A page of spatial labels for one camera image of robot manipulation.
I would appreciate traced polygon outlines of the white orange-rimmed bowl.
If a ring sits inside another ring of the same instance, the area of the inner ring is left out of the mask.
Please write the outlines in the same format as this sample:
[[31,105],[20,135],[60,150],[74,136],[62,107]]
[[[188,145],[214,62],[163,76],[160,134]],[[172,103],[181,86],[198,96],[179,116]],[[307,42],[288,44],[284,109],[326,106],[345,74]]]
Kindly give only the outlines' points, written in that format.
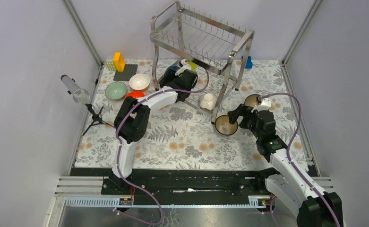
[[146,74],[136,74],[130,78],[129,86],[133,90],[146,91],[150,86],[150,78]]

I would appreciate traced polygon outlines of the blue tan-inside bowl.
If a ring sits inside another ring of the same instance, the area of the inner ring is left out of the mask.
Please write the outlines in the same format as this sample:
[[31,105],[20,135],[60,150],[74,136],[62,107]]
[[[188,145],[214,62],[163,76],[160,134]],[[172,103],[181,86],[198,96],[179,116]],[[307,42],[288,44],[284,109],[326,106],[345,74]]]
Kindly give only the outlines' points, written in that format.
[[244,104],[249,107],[256,107],[261,104],[261,95],[252,94],[246,97]]

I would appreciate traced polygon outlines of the mint green floral bowl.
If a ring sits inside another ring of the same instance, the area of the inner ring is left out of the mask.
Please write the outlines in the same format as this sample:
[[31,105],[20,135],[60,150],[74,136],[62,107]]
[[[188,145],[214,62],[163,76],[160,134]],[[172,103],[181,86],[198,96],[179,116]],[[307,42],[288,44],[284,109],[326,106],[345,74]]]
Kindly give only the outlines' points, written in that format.
[[127,86],[122,82],[111,83],[105,90],[105,96],[110,100],[119,100],[126,96]]

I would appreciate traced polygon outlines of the yellow-green bowl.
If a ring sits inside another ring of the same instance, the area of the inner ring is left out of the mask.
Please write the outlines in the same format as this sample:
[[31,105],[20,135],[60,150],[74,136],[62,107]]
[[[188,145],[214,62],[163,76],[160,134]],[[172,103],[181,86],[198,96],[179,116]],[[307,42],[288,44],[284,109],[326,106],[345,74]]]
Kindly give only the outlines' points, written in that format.
[[191,61],[188,61],[188,62],[187,62],[187,64],[189,64],[189,65],[190,65],[191,70],[192,70],[193,72],[196,72],[197,65],[196,65],[195,63],[193,63],[193,62],[191,62]]

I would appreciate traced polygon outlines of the large white bowl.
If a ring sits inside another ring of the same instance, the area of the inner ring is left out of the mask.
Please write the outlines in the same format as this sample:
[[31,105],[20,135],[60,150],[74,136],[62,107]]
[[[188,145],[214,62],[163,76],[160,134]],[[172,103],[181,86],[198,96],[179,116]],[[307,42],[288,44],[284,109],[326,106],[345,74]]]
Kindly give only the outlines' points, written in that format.
[[248,97],[246,97],[244,101],[245,106],[247,106],[247,111],[249,112],[254,110],[255,108],[257,108],[257,111],[261,111],[261,108],[257,107],[261,103],[262,103],[261,95],[258,94],[249,95]]

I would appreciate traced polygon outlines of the brown rimmed tan bowl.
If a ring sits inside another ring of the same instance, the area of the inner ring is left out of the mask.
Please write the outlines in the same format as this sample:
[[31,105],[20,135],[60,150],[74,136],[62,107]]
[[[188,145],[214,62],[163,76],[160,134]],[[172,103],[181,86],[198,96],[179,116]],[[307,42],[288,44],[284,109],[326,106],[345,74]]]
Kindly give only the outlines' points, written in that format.
[[230,124],[229,116],[221,115],[215,121],[215,128],[221,135],[230,136],[237,131],[238,123]]

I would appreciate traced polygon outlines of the dark blue bowl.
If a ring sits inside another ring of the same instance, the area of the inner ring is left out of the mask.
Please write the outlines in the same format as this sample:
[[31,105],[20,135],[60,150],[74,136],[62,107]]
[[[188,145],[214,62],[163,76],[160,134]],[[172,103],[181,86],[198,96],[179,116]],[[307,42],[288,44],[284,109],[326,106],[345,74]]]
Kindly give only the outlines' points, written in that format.
[[163,77],[175,77],[179,69],[180,67],[178,65],[171,65],[165,70]]

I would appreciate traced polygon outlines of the orange bowl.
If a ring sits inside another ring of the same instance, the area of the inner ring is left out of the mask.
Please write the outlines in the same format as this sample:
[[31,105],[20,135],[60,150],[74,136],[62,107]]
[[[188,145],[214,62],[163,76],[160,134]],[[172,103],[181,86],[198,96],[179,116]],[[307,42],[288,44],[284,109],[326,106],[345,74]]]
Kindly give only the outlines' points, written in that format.
[[132,97],[132,98],[138,99],[138,98],[145,97],[145,94],[142,91],[134,90],[134,91],[131,91],[131,92],[127,93],[126,98],[127,97]]

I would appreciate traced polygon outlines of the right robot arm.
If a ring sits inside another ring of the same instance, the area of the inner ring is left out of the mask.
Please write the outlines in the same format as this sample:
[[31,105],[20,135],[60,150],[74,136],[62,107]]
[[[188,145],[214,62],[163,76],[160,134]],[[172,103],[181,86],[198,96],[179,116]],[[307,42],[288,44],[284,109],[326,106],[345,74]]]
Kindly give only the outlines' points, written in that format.
[[236,124],[240,116],[243,119],[238,126],[252,132],[258,152],[272,165],[260,172],[256,191],[262,195],[270,192],[281,200],[299,227],[344,226],[341,198],[326,191],[291,160],[288,145],[276,134],[273,113],[240,104],[228,112],[230,124]]

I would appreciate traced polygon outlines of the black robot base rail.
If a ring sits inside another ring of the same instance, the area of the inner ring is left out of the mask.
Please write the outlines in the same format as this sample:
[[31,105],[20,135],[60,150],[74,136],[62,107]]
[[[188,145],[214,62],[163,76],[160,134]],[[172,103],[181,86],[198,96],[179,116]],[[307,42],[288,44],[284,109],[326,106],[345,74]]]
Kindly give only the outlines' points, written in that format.
[[109,172],[102,195],[122,195],[135,205],[248,205],[249,198],[266,199],[271,193],[265,180],[279,172],[274,168],[260,171],[201,171],[134,169],[125,180]]

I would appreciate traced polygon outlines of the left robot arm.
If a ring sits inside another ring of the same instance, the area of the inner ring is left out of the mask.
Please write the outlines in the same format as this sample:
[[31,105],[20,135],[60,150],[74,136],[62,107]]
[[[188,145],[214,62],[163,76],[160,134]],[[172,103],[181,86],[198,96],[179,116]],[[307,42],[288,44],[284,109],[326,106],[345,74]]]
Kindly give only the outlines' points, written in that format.
[[127,178],[132,173],[135,146],[146,133],[150,115],[165,106],[185,101],[193,93],[197,80],[198,75],[192,70],[176,74],[176,71],[167,69],[158,91],[139,99],[125,98],[114,121],[118,148],[112,167],[117,178],[112,188],[118,194],[126,194],[130,190],[131,183]]

